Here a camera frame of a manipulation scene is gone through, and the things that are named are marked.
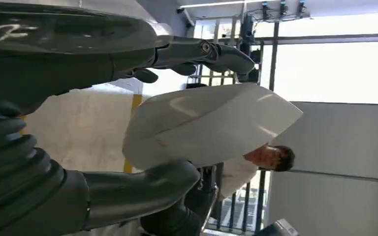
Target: white curved board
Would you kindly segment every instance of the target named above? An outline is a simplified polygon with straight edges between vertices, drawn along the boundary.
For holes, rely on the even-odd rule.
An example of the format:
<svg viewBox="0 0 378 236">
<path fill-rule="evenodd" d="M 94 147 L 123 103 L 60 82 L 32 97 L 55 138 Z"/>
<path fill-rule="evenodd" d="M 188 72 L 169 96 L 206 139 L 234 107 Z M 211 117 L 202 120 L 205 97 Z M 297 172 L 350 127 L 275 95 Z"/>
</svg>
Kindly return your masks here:
<svg viewBox="0 0 378 236">
<path fill-rule="evenodd" d="M 197 167 L 242 156 L 295 123 L 302 112 L 255 84 L 187 89 L 140 105 L 123 153 L 134 167 L 186 159 Z"/>
</svg>

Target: dark hair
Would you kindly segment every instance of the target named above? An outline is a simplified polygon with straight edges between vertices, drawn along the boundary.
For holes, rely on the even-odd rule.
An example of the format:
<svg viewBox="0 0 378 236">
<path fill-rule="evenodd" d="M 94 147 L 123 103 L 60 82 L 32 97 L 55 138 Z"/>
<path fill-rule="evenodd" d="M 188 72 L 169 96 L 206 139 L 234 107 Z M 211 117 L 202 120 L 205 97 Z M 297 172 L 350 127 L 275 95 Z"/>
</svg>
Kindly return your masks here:
<svg viewBox="0 0 378 236">
<path fill-rule="evenodd" d="M 293 167 L 295 160 L 295 153 L 293 152 L 293 150 L 286 146 L 275 146 L 274 148 L 281 150 L 284 154 L 282 156 L 280 164 L 276 167 L 275 171 L 283 172 L 290 170 Z"/>
</svg>

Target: white wall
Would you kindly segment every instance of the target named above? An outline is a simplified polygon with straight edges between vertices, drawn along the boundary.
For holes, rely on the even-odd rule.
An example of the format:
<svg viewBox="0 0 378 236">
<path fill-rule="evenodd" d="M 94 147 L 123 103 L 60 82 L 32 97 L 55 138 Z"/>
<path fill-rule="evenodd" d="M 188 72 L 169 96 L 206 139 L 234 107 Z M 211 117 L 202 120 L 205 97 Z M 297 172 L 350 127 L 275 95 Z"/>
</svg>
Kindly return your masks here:
<svg viewBox="0 0 378 236">
<path fill-rule="evenodd" d="M 378 182 L 274 174 L 269 213 L 301 236 L 378 236 Z"/>
<path fill-rule="evenodd" d="M 295 170 L 378 178 L 378 105 L 295 104 L 304 116 L 276 140 Z M 302 236 L 374 236 L 378 182 L 275 173 L 269 209 L 269 223 L 285 218 Z"/>
<path fill-rule="evenodd" d="M 295 150 L 295 169 L 378 178 L 378 105 L 295 105 L 303 117 L 276 139 Z"/>
</svg>

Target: white panel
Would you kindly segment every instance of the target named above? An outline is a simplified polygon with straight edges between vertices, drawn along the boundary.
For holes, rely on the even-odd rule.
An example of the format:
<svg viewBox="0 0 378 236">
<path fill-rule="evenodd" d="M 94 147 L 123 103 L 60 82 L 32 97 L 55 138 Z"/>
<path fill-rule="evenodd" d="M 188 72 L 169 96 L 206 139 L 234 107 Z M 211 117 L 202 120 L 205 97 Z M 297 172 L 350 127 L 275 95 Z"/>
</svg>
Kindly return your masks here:
<svg viewBox="0 0 378 236">
<path fill-rule="evenodd" d="M 276 173 L 270 222 L 281 218 L 301 236 L 378 236 L 378 182 Z"/>
<path fill-rule="evenodd" d="M 378 178 L 378 105 L 294 104 L 304 115 L 275 141 L 295 169 Z"/>
</svg>

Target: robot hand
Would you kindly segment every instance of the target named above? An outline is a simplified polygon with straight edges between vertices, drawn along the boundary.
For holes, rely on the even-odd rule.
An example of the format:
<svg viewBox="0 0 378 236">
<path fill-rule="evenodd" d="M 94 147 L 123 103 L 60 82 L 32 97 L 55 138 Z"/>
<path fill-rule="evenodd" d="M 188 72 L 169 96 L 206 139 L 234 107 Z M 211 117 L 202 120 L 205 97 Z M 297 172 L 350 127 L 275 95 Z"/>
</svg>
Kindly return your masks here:
<svg viewBox="0 0 378 236">
<path fill-rule="evenodd" d="M 150 67 L 172 69 L 189 76 L 195 73 L 199 64 L 216 72 L 232 70 L 239 75 L 245 75 L 254 68 L 254 62 L 234 47 L 183 37 L 174 37 L 166 47 L 157 48 L 156 60 Z M 145 83 L 157 80 L 157 75 L 146 68 L 136 69 L 133 76 Z"/>
</svg>

